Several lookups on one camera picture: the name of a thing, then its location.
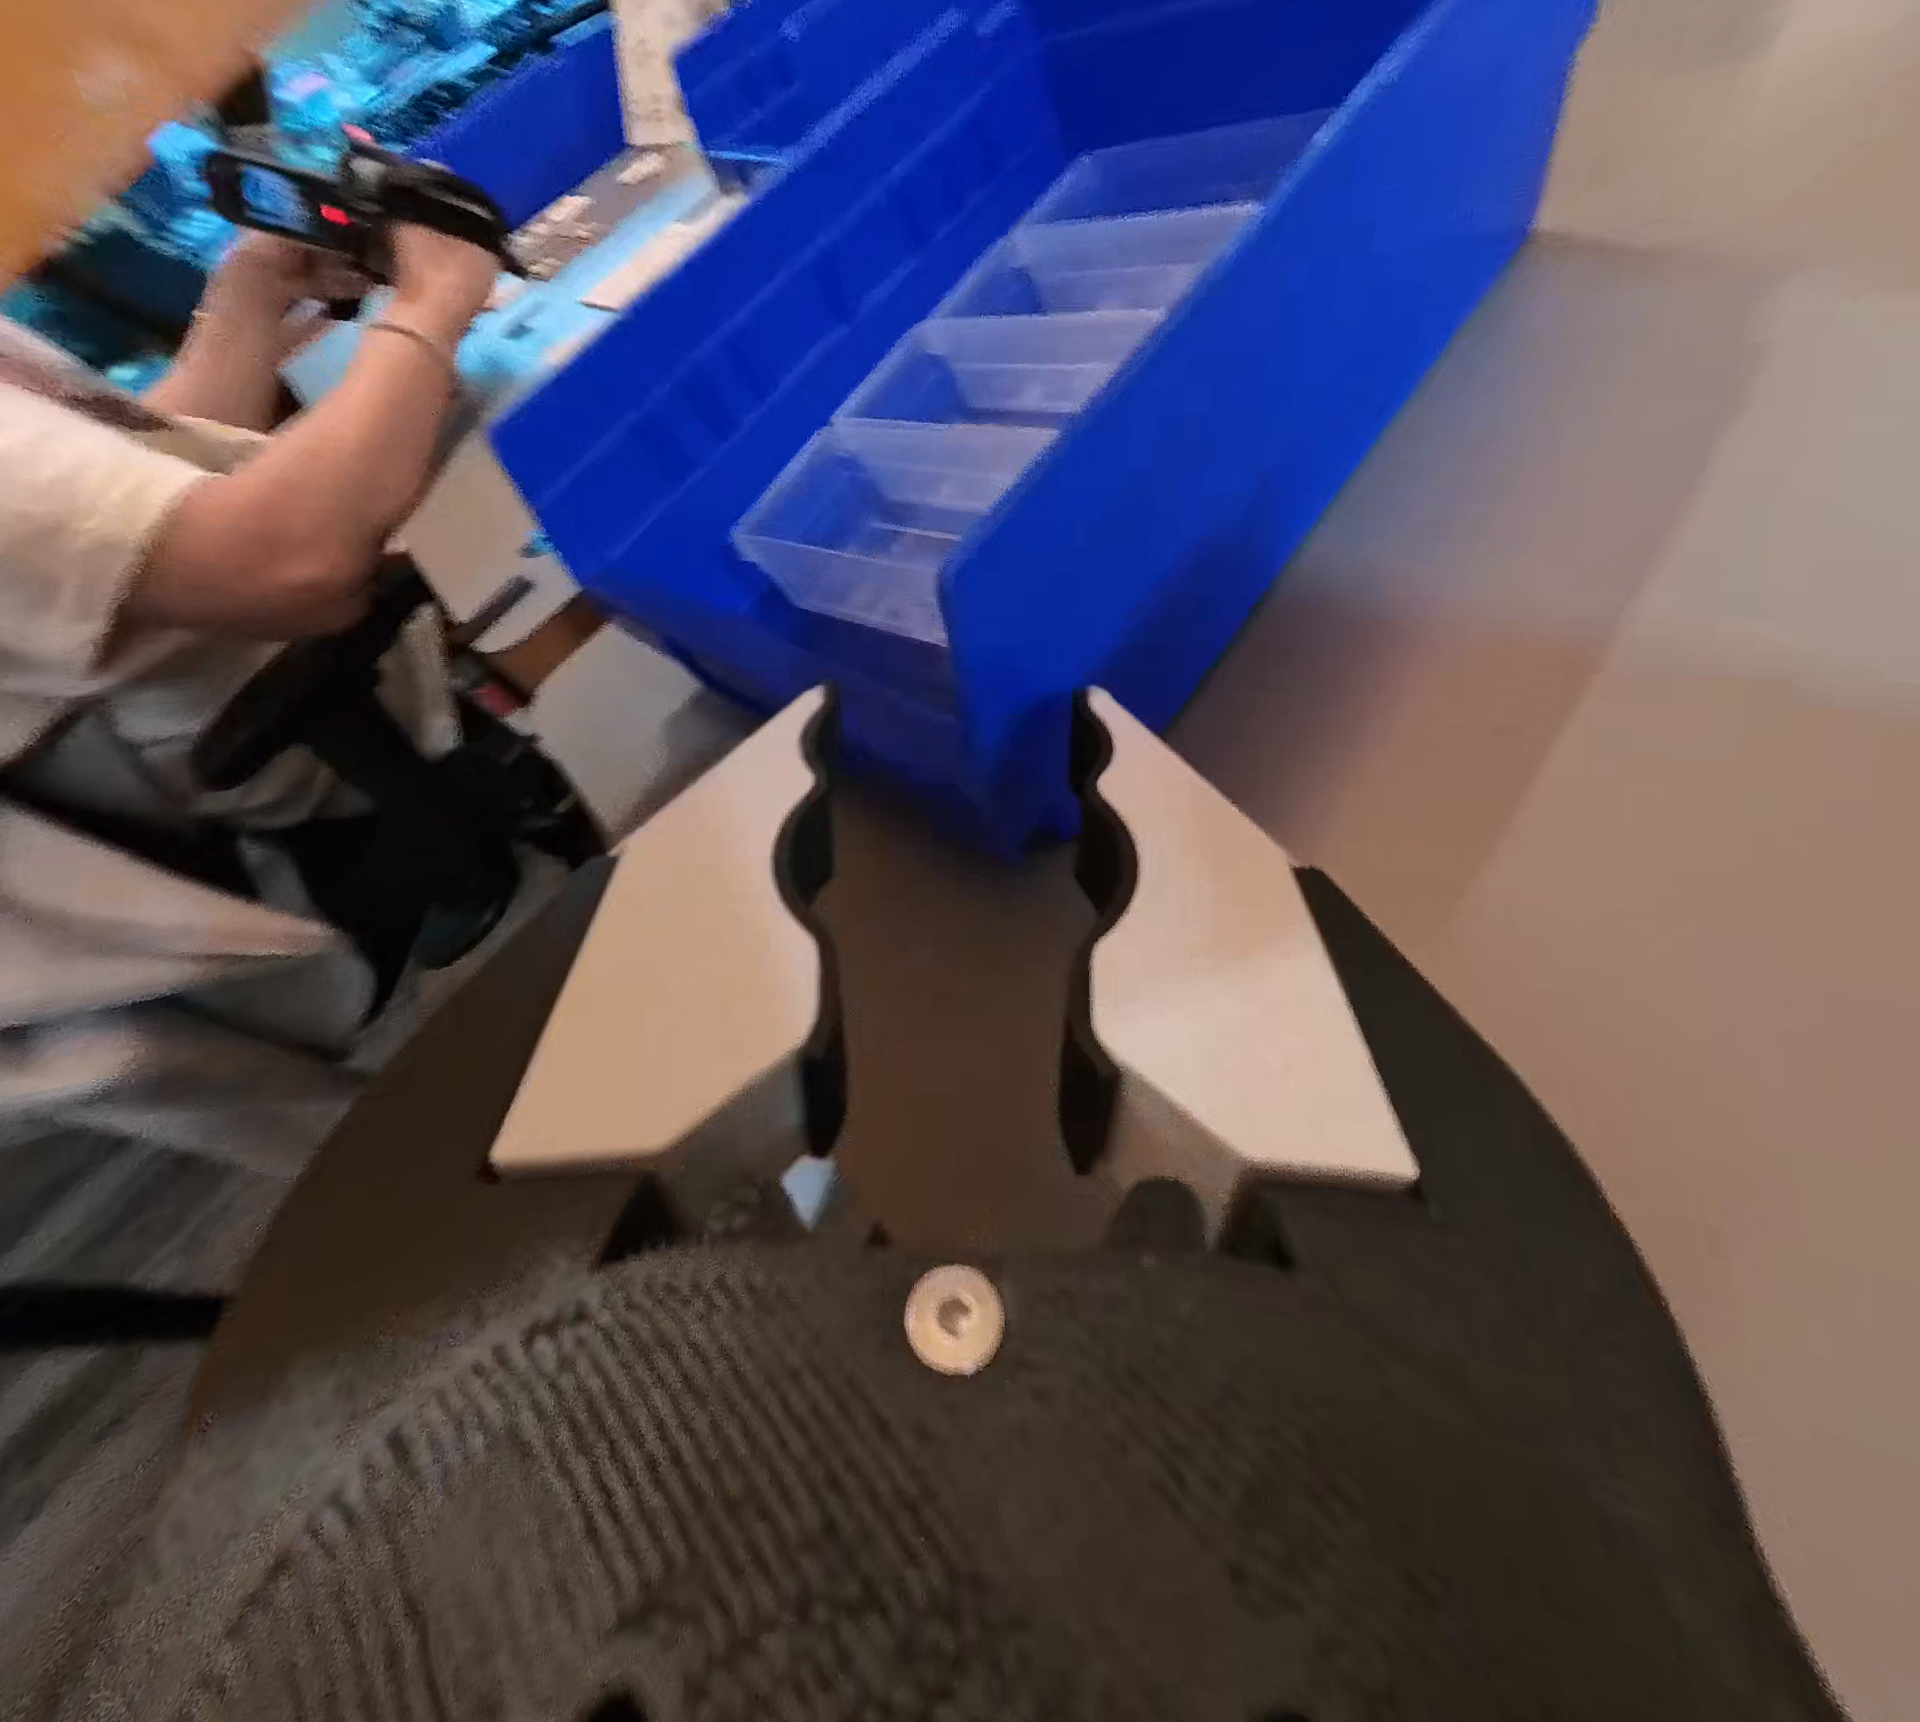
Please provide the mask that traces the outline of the black backpack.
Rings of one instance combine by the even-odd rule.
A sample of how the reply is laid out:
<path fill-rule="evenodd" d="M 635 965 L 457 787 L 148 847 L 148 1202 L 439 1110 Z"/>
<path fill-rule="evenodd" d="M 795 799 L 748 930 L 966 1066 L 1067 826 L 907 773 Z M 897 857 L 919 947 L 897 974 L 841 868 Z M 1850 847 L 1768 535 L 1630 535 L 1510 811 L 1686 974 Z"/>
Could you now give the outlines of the black backpack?
<path fill-rule="evenodd" d="M 450 621 L 412 560 L 390 560 L 363 621 L 273 650 L 198 733 L 192 773 L 205 789 L 239 789 L 279 755 L 318 755 L 374 809 L 374 845 L 352 868 L 321 874 L 321 918 L 383 974 L 466 962 L 511 910 L 520 854 L 559 868 L 606 857 L 609 840 L 559 762 L 508 725 L 511 693 L 481 634 L 533 597 L 528 576 L 499 583 L 471 621 Z M 461 746 L 421 755 L 375 685 L 399 634 L 439 629 Z"/>

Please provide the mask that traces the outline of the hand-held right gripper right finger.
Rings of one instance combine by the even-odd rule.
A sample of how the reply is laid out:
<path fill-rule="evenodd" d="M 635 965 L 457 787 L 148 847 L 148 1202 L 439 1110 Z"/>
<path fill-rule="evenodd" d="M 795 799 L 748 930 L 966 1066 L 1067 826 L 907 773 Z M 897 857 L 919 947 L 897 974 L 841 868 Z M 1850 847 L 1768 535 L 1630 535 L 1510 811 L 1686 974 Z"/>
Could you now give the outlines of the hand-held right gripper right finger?
<path fill-rule="evenodd" d="M 1109 690 L 1070 702 L 1070 956 L 1054 1121 L 1117 1202 L 1168 1177 L 1198 1224 L 1255 1182 L 1417 1190 L 1301 863 Z"/>

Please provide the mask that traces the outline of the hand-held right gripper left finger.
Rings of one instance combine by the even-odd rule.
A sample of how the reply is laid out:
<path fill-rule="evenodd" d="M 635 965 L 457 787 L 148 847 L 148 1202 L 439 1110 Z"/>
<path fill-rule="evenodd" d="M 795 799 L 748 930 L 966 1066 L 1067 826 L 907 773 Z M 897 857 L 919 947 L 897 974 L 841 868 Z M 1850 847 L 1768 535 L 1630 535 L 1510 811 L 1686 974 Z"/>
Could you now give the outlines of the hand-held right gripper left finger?
<path fill-rule="evenodd" d="M 847 1038 L 832 878 L 836 698 L 807 690 L 609 857 L 492 1139 L 499 1177 L 641 1176 L 684 1219 L 828 1176 Z"/>

